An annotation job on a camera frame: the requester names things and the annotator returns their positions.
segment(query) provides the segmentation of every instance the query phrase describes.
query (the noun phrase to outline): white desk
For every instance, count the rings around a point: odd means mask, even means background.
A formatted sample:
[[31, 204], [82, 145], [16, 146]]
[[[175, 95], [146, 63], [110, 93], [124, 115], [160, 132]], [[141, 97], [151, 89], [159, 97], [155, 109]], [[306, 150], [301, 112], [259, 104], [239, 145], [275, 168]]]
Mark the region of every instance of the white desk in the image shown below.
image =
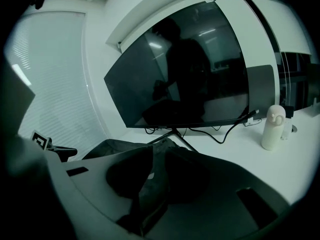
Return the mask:
[[[238, 125], [228, 135], [224, 144], [216, 143], [209, 136], [187, 130], [184, 136], [198, 152], [227, 160], [242, 166], [269, 184], [292, 204], [302, 198], [316, 172], [320, 157], [320, 114], [310, 116], [310, 107], [294, 112], [293, 125], [297, 132], [288, 140], [281, 140], [273, 151], [260, 145], [265, 120], [257, 125]], [[230, 126], [219, 131], [211, 127], [200, 128], [222, 141]], [[146, 134], [144, 129], [132, 129], [120, 138], [122, 141], [148, 143], [168, 130], [157, 130]], [[170, 137], [179, 146], [186, 147], [174, 135]]]

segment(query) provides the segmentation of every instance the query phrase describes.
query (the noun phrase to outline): ceiling light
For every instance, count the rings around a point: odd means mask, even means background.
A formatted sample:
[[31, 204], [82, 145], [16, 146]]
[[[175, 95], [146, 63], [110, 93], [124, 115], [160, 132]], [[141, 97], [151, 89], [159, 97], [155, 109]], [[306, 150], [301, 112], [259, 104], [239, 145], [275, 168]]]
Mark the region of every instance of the ceiling light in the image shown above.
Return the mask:
[[199, 37], [201, 37], [202, 35], [208, 34], [208, 33], [210, 33], [210, 32], [213, 32], [213, 31], [215, 31], [215, 30], [216, 30], [216, 29], [214, 28], [214, 29], [211, 29], [211, 30], [202, 32], [202, 33], [199, 35]]
[[154, 48], [158, 48], [158, 49], [161, 49], [161, 48], [162, 48], [161, 45], [156, 44], [156, 43], [154, 43], [154, 42], [149, 43], [149, 45], [152, 46], [152, 47], [154, 47]]
[[209, 44], [209, 43], [211, 43], [213, 40], [216, 40], [216, 39], [217, 39], [217, 37], [211, 38], [211, 39], [205, 41], [205, 43], [206, 43], [206, 44]]

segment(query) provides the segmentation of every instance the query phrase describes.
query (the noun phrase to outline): monitor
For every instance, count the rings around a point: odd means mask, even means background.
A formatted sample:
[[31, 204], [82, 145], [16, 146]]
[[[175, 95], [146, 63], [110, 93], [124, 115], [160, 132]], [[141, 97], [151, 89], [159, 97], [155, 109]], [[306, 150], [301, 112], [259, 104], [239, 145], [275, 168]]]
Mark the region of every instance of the monitor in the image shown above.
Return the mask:
[[242, 51], [215, 2], [191, 5], [155, 24], [104, 81], [128, 128], [230, 125], [249, 112]]
[[307, 72], [307, 106], [320, 102], [320, 65], [308, 64]]

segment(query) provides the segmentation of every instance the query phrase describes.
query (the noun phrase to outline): monitor stand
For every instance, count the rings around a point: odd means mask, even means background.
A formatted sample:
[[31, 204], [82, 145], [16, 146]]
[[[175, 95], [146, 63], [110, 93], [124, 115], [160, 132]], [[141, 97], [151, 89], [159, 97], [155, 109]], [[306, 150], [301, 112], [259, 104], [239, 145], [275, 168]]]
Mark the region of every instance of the monitor stand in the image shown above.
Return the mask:
[[167, 138], [171, 135], [177, 136], [184, 144], [186, 144], [192, 151], [198, 152], [193, 146], [191, 146], [184, 138], [182, 138], [180, 132], [178, 132], [177, 128], [173, 128], [171, 131], [167, 132], [166, 134], [160, 136], [159, 138], [156, 138], [153, 141], [150, 141], [148, 144], [156, 143], [164, 138]]

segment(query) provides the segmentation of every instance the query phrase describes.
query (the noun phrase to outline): cable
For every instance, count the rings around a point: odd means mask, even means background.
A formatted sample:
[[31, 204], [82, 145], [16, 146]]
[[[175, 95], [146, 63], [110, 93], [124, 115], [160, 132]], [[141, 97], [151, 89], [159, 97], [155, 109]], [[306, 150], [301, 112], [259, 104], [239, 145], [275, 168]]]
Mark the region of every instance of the cable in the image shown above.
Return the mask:
[[255, 123], [255, 124], [249, 124], [249, 125], [245, 125], [245, 124], [243, 124], [243, 126], [244, 127], [248, 127], [248, 126], [255, 126], [255, 125], [258, 125], [258, 124], [260, 124], [261, 122], [262, 122], [262, 119], [260, 118], [259, 119], [260, 121], [259, 122], [257, 122], [257, 123]]
[[144, 130], [145, 130], [145, 133], [146, 133], [146, 134], [149, 134], [149, 135], [154, 134], [154, 133], [155, 133], [155, 131], [156, 131], [156, 129], [155, 129], [155, 128], [153, 128], [153, 130], [152, 130], [152, 129], [150, 129], [150, 128], [144, 128]]
[[186, 135], [187, 129], [188, 129], [188, 128], [185, 128], [185, 131], [184, 131], [184, 134], [183, 134], [183, 136], [182, 136], [182, 139], [183, 139], [184, 136]]
[[214, 139], [217, 143], [219, 144], [223, 144], [225, 141], [226, 141], [226, 138], [228, 136], [228, 134], [230, 133], [230, 131], [235, 128], [238, 124], [242, 123], [243, 121], [249, 119], [249, 118], [252, 118], [255, 114], [259, 113], [259, 110], [253, 110], [251, 111], [249, 114], [247, 114], [246, 116], [242, 117], [241, 119], [239, 119], [238, 121], [235, 122], [235, 124], [233, 126], [231, 126], [231, 128], [226, 132], [225, 136], [224, 136], [224, 139], [223, 141], [219, 141], [217, 140], [215, 137], [213, 137], [211, 134], [203, 131], [203, 130], [195, 130], [195, 129], [191, 129], [189, 128], [191, 131], [194, 131], [194, 132], [199, 132], [199, 133], [203, 133], [203, 134], [206, 134], [208, 136], [210, 136], [212, 139]]
[[288, 63], [288, 59], [287, 59], [287, 55], [284, 52], [284, 56], [285, 56], [285, 60], [286, 60], [286, 65], [288, 67], [288, 74], [289, 74], [289, 104], [288, 106], [290, 106], [290, 101], [291, 101], [291, 80], [290, 80], [290, 70], [289, 70], [289, 63]]
[[214, 128], [213, 126], [211, 126], [213, 129], [215, 129], [216, 131], [219, 131], [220, 130], [220, 128], [221, 128], [221, 125], [220, 125], [220, 127], [218, 128], [218, 129], [216, 129], [216, 128]]
[[281, 60], [282, 60], [282, 65], [283, 65], [283, 71], [284, 71], [284, 81], [285, 81], [285, 105], [287, 105], [287, 75], [286, 75], [286, 67], [285, 67], [285, 63], [284, 63], [284, 58], [282, 57], [282, 53], [280, 51], [280, 56], [281, 56]]
[[302, 56], [302, 54], [298, 53], [298, 55], [303, 59], [303, 62], [306, 63], [305, 58]]

